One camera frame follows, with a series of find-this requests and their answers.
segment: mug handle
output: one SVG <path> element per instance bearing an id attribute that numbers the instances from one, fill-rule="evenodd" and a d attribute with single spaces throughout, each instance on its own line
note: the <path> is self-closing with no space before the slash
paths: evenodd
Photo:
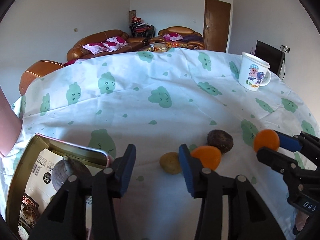
<path id="1" fill-rule="evenodd" d="M 271 80 L 271 72 L 270 72 L 270 70 L 267 70 L 267 71 L 268 71 L 269 75 L 268 75 L 267 78 L 263 79 L 263 81 L 260 84 L 261 87 L 264 87 L 264 86 L 268 85 L 270 80 Z"/>

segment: bolt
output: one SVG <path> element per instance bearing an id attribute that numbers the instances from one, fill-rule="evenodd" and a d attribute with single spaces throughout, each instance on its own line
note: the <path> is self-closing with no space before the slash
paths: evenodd
<path id="1" fill-rule="evenodd" d="M 203 172 L 204 174 L 210 174 L 210 173 L 211 173 L 211 169 L 209 169 L 209 168 L 202 168 L 202 172 Z"/>
<path id="2" fill-rule="evenodd" d="M 111 173 L 113 173 L 113 169 L 112 168 L 105 168 L 104 170 L 103 170 L 103 173 L 104 174 L 111 174 Z"/>
<path id="3" fill-rule="evenodd" d="M 76 179 L 78 179 L 78 177 L 77 177 L 76 175 L 71 175 L 71 176 L 68 178 L 68 180 L 69 180 L 70 182 L 74 182 L 74 181 L 76 181 Z"/>
<path id="4" fill-rule="evenodd" d="M 239 176 L 238 176 L 238 180 L 239 180 L 240 182 L 245 182 L 245 181 L 247 180 L 247 178 L 246 178 L 244 175 L 239 175 Z"/>

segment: wall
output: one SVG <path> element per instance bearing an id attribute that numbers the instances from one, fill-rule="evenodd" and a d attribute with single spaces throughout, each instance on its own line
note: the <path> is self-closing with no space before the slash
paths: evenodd
<path id="1" fill-rule="evenodd" d="M 20 96 L 20 76 L 36 61 L 66 62 L 85 36 L 128 32 L 129 9 L 130 0 L 16 0 L 0 23 L 0 85 L 9 102 Z"/>
<path id="2" fill-rule="evenodd" d="M 233 0 L 220 1 L 231 3 L 231 32 Z M 185 26 L 203 34 L 204 0 L 130 0 L 130 8 L 137 11 L 137 17 L 152 24 L 156 34 L 170 26 Z"/>
<path id="3" fill-rule="evenodd" d="M 320 122 L 320 34 L 298 0 L 234 0 L 229 52 L 250 52 L 257 40 L 288 46 L 285 77 Z"/>

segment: orange fruit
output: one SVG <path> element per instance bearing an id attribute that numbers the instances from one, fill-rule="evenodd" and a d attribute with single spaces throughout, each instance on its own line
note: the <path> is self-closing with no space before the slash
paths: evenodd
<path id="1" fill-rule="evenodd" d="M 277 151 L 280 147 L 278 134 L 271 129 L 258 132 L 253 141 L 253 149 L 257 153 L 261 147 L 268 147 L 271 150 Z"/>
<path id="2" fill-rule="evenodd" d="M 204 168 L 209 168 L 213 171 L 218 168 L 221 161 L 221 152 L 214 146 L 200 146 L 190 154 L 192 157 L 199 159 Z"/>

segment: black flat screen tv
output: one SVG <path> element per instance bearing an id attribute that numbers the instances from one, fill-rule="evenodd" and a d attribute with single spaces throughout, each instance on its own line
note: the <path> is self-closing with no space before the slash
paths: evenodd
<path id="1" fill-rule="evenodd" d="M 284 53 L 281 50 L 265 44 L 262 41 L 257 41 L 257 47 L 254 55 L 268 62 L 271 72 L 273 72 L 277 76 L 280 75 L 282 63 L 284 60 Z"/>

